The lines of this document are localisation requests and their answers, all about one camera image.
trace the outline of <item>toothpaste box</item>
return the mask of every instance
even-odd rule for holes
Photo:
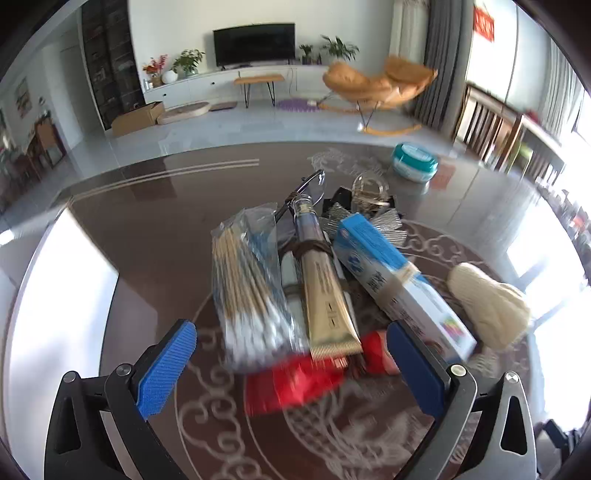
[[[360,213],[342,220],[334,249],[378,306],[403,318],[449,364],[467,360],[476,341],[425,277]]]

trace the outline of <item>red package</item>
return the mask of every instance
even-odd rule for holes
[[[365,371],[371,375],[398,375],[400,370],[386,345],[386,330],[371,332],[361,339]]]
[[[354,370],[371,375],[400,373],[386,347],[386,332],[379,330],[361,339],[363,367]],[[275,367],[246,377],[245,404],[248,416],[271,413],[311,402],[337,388],[345,379],[346,358],[314,362],[310,355],[297,355]]]
[[[346,358],[314,362],[296,355],[269,370],[248,375],[245,404],[248,416],[297,407],[321,397],[345,379]]]

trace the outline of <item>wooden bench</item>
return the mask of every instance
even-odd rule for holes
[[[279,73],[271,73],[269,75],[258,75],[255,77],[238,77],[234,80],[234,85],[243,85],[244,88],[244,105],[248,108],[251,103],[251,86],[255,83],[266,83],[271,96],[271,102],[275,106],[275,82],[284,82],[285,78]]]

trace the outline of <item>blue gripper pad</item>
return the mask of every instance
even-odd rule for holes
[[[444,385],[398,322],[388,326],[386,345],[421,411],[435,419],[443,415]]]
[[[136,405],[144,420],[160,413],[197,346],[197,329],[186,320],[139,381]]]

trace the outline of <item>red banner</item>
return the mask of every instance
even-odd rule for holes
[[[495,20],[482,8],[474,8],[474,31],[488,41],[495,41]]]

